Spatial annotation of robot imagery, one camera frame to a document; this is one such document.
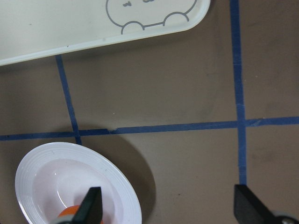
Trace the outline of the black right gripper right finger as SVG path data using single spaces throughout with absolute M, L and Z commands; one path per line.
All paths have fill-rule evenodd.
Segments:
M 276 217 L 246 186 L 234 186 L 234 217 L 239 224 L 277 224 Z

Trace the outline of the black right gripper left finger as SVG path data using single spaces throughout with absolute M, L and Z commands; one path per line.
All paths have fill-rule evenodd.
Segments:
M 72 224 L 100 224 L 103 219 L 101 187 L 91 187 L 78 211 L 71 220 Z

